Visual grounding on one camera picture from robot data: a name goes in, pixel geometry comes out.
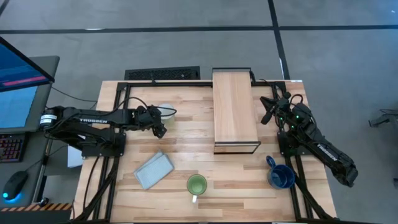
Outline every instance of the blue light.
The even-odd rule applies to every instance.
[[[22,198],[22,192],[19,193],[14,199],[11,200],[4,200],[5,203],[17,203]]]

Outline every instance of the computer mouse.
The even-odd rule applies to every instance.
[[[4,186],[2,197],[6,200],[14,199],[21,192],[26,180],[26,171],[18,171],[13,174]]]

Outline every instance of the white mug handle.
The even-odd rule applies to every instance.
[[[196,202],[197,202],[197,199],[198,199],[198,196],[197,196],[197,195],[194,195],[194,196],[192,197],[192,203],[196,203]]]

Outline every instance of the blue mug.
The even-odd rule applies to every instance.
[[[267,156],[267,163],[271,167],[268,172],[268,183],[275,189],[289,189],[294,185],[294,172],[287,165],[276,165],[271,156]]]

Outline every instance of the hazard tape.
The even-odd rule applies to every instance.
[[[48,203],[44,207],[32,204],[27,207],[0,208],[0,212],[60,211],[72,208],[71,203]]]

